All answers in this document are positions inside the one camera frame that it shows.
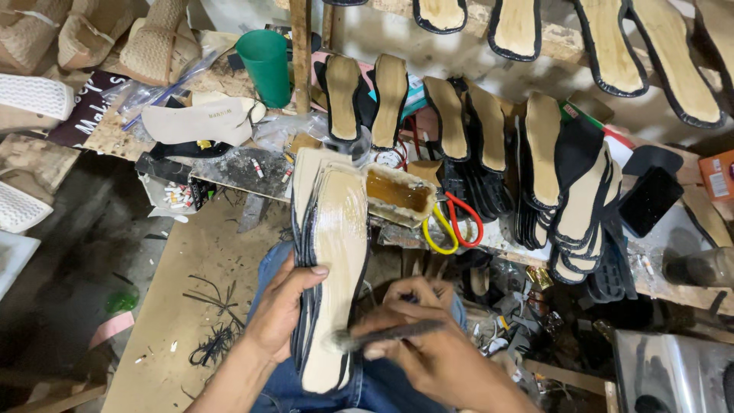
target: black phone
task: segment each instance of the black phone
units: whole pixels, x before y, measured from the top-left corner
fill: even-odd
[[[632,235],[643,238],[681,196],[683,187],[674,177],[650,168],[619,202],[619,216]]]

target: man's right hand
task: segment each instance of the man's right hand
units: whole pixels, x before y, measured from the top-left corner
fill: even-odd
[[[446,327],[407,340],[372,343],[365,348],[365,358],[393,360],[416,390],[439,403],[486,413],[538,412],[505,372],[474,348],[451,317],[451,285],[435,282],[431,285],[423,277],[394,282],[383,304],[352,329],[352,336],[428,319],[442,320]],[[416,296],[418,303],[401,301],[406,294]]]

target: yellow scissors handle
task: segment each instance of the yellow scissors handle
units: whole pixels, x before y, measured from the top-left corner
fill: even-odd
[[[457,239],[456,234],[454,233],[454,230],[451,228],[451,225],[448,224],[448,221],[446,221],[446,218],[443,217],[443,214],[441,214],[441,210],[438,208],[438,204],[434,204],[433,206],[433,213],[436,214],[436,217],[438,217],[438,222],[443,225],[443,228],[446,229],[446,232],[448,232],[448,235],[451,237],[451,241],[454,243],[454,246],[451,247],[448,250],[445,250],[436,243],[433,242],[431,239],[431,234],[428,233],[428,218],[423,221],[423,235],[426,237],[426,241],[428,241],[428,245],[431,246],[436,252],[443,255],[450,255],[453,254],[459,249],[459,240]]]

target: orange box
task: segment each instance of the orange box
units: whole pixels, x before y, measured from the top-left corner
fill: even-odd
[[[700,159],[698,167],[712,201],[734,199],[734,150]]]

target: blue jeans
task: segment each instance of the blue jeans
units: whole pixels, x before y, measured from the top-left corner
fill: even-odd
[[[250,316],[255,314],[265,286],[286,260],[293,243],[280,243],[268,251],[258,268],[258,291]],[[466,330],[466,309],[454,293],[451,315]],[[447,408],[413,389],[404,371],[387,359],[373,362],[355,354],[354,374],[349,383],[329,395],[305,393],[292,359],[280,363],[265,384],[251,412],[336,412],[350,407],[378,413],[445,413]]]

